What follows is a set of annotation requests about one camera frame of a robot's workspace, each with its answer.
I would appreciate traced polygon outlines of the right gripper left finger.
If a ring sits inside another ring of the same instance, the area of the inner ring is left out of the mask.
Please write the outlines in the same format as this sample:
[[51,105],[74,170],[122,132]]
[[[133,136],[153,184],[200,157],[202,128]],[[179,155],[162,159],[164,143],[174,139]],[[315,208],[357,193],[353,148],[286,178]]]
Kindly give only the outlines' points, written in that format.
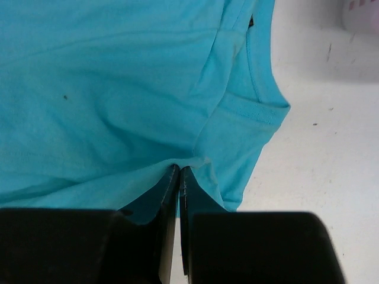
[[4,208],[2,283],[169,283],[179,168],[119,210]]

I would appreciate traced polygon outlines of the teal t shirt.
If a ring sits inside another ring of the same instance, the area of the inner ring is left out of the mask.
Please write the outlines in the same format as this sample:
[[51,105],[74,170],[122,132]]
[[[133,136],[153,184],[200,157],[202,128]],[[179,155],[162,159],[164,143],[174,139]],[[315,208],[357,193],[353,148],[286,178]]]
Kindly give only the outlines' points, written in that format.
[[2,1],[1,207],[120,209],[169,166],[236,210],[287,115],[274,1]]

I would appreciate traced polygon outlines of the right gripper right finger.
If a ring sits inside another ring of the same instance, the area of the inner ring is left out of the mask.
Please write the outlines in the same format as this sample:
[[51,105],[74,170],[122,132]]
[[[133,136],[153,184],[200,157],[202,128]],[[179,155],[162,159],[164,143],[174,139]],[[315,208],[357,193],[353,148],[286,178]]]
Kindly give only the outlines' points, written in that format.
[[180,172],[181,250],[189,283],[344,283],[311,212],[229,212]]

